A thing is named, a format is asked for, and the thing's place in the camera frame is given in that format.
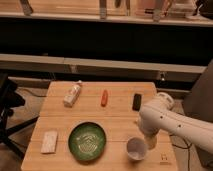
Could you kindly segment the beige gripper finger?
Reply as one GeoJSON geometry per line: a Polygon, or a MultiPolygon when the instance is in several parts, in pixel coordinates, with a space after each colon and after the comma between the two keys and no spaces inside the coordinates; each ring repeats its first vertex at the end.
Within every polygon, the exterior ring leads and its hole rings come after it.
{"type": "Polygon", "coordinates": [[[156,147],[156,144],[157,144],[157,136],[154,135],[154,136],[146,136],[145,137],[145,141],[148,145],[148,149],[149,150],[152,150],[156,147]]]}

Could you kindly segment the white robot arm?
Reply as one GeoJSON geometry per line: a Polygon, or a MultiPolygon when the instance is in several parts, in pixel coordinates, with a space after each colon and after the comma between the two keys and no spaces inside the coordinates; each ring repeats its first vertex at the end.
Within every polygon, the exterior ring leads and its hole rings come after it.
{"type": "Polygon", "coordinates": [[[150,149],[157,144],[160,129],[185,138],[213,154],[213,123],[190,118],[172,111],[173,98],[165,93],[157,93],[144,103],[139,111],[138,127],[150,149]]]}

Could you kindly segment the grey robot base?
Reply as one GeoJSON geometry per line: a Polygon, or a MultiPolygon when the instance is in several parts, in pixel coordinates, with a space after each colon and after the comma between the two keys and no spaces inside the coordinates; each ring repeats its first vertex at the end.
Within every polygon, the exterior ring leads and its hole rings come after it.
{"type": "Polygon", "coordinates": [[[184,113],[213,123],[213,59],[182,102],[184,113]]]}

